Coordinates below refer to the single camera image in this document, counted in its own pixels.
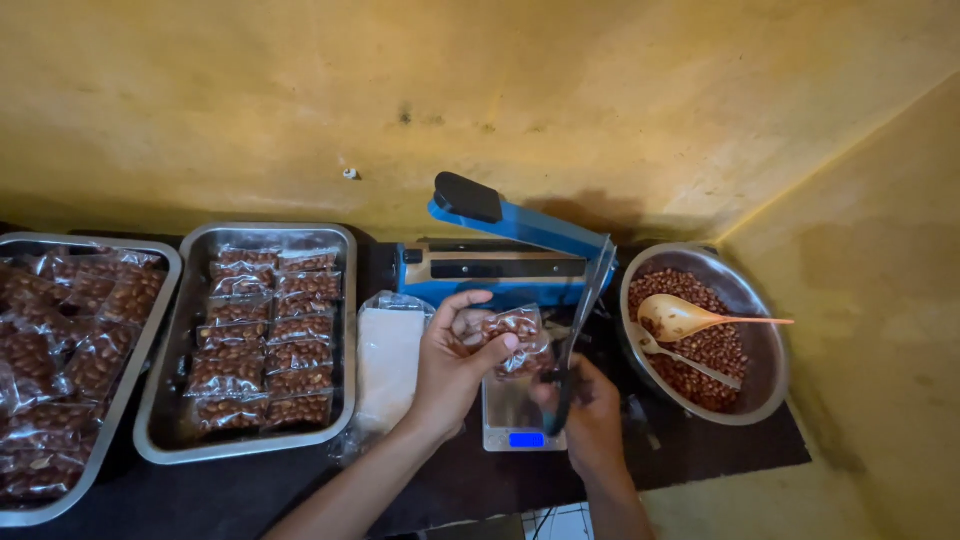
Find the table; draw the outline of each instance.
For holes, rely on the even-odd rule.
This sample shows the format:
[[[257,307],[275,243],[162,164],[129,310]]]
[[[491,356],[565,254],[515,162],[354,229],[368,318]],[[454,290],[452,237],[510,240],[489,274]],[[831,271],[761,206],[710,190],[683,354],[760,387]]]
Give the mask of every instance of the table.
[[[396,245],[376,243],[361,232],[354,233],[360,243],[360,303],[393,286]],[[137,237],[180,245],[177,237]],[[617,316],[622,268],[641,247],[620,250],[621,270],[602,298],[612,317]],[[590,342],[583,352],[616,383],[624,399],[637,397],[650,429],[660,441],[661,447],[655,451],[640,425],[628,422],[624,426],[627,465],[637,489],[646,491],[810,461],[787,405],[759,424],[731,428],[690,417],[656,397],[628,363],[615,328],[614,318],[592,315],[584,328]],[[89,492],[56,520],[32,528],[0,529],[0,539],[253,539],[339,472],[329,457],[335,442],[203,463],[149,463],[132,443],[133,404],[139,403],[143,382]],[[481,422],[478,399],[467,417],[466,432],[441,446],[414,476],[373,526],[373,537],[586,499],[584,486],[570,468],[566,453],[487,453],[481,441]]]

